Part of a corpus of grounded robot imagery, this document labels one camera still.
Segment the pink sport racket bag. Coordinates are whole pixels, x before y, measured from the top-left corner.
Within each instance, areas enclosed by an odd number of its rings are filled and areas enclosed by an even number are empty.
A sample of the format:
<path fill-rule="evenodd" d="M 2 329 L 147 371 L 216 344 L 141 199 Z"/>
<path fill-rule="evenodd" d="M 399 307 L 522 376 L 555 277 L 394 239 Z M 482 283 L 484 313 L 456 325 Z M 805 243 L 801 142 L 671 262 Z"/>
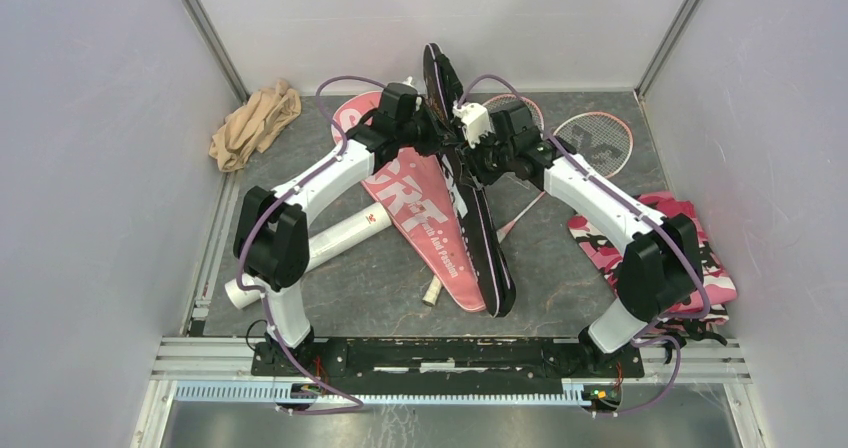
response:
<path fill-rule="evenodd" d="M 362 182 L 375 200 L 340 224 L 350 241 L 396 227 L 432 272 L 422 302 L 434 306 L 447 294 L 467 312 L 485 309 L 452 198 L 436 156 L 402 148 L 397 157 Z"/>

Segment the white shuttlecock tube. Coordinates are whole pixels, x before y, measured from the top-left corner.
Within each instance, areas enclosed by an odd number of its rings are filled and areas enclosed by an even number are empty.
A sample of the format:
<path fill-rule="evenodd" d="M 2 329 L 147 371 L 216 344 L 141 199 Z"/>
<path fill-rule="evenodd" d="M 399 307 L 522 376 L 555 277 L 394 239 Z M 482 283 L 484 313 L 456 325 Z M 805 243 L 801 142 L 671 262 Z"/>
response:
<path fill-rule="evenodd" d="M 391 225 L 390 215 L 380 203 L 360 210 L 309 240 L 310 259 L 306 271 L 321 266 Z M 228 281 L 224 288 L 230 302 L 239 310 L 260 299 L 259 290 L 242 290 L 236 279 Z"/>

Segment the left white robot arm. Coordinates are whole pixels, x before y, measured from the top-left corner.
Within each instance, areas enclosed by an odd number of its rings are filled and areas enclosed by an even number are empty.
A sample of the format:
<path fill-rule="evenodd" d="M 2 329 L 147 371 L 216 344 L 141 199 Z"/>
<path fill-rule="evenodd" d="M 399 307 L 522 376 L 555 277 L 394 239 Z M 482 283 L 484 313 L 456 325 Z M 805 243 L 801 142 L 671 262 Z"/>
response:
<path fill-rule="evenodd" d="M 308 170 L 272 190 L 255 186 L 247 193 L 234 242 L 237 285 L 259 293 L 268 335 L 279 345 L 275 360 L 295 376 L 314 362 L 314 349 L 304 342 L 313 329 L 301 293 L 311 223 L 353 185 L 391 164 L 401 150 L 435 152 L 442 133 L 423 95 L 408 81 L 384 85 L 376 107 L 353 127 L 336 132 L 336 148 Z"/>

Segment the black sport racket bag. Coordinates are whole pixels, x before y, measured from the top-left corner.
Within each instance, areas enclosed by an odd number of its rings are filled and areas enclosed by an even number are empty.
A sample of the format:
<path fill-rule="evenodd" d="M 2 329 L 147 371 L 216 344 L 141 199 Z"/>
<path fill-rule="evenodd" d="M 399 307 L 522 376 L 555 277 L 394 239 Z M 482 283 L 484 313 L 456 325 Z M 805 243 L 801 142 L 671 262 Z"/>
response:
<path fill-rule="evenodd" d="M 494 318 L 502 318 L 515 303 L 515 283 L 497 237 L 485 189 L 473 180 L 466 159 L 468 144 L 451 111 L 463 94 L 463 86 L 437 43 L 425 45 L 422 62 L 427 103 L 438 120 L 442 137 L 438 161 L 458 219 L 461 241 L 486 311 Z"/>

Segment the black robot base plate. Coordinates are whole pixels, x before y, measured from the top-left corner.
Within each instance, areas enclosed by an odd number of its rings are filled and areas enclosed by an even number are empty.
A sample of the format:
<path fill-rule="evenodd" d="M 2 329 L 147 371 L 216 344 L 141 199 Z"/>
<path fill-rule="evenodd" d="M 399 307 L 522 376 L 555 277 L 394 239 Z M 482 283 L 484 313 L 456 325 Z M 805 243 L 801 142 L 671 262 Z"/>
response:
<path fill-rule="evenodd" d="M 253 345 L 251 373 L 297 377 L 316 394 L 542 395 L 569 380 L 591 383 L 641 378 L 638 349 L 596 354 L 576 339 L 330 337 L 309 339 L 287 358 L 265 339 Z"/>

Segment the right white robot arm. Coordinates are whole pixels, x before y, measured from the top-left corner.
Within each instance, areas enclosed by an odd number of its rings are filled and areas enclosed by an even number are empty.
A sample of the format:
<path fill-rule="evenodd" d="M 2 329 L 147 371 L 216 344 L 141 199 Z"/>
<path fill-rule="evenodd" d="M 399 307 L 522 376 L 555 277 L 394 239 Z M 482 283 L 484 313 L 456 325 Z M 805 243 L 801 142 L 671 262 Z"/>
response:
<path fill-rule="evenodd" d="M 586 328 L 577 350 L 585 373 L 606 374 L 620 348 L 692 293 L 706 293 L 691 218 L 668 217 L 636 201 L 572 146 L 543 134 L 520 99 L 495 112 L 455 103 L 452 113 L 474 181 L 491 184 L 505 173 L 531 181 L 585 217 L 621 255 L 616 299 Z"/>

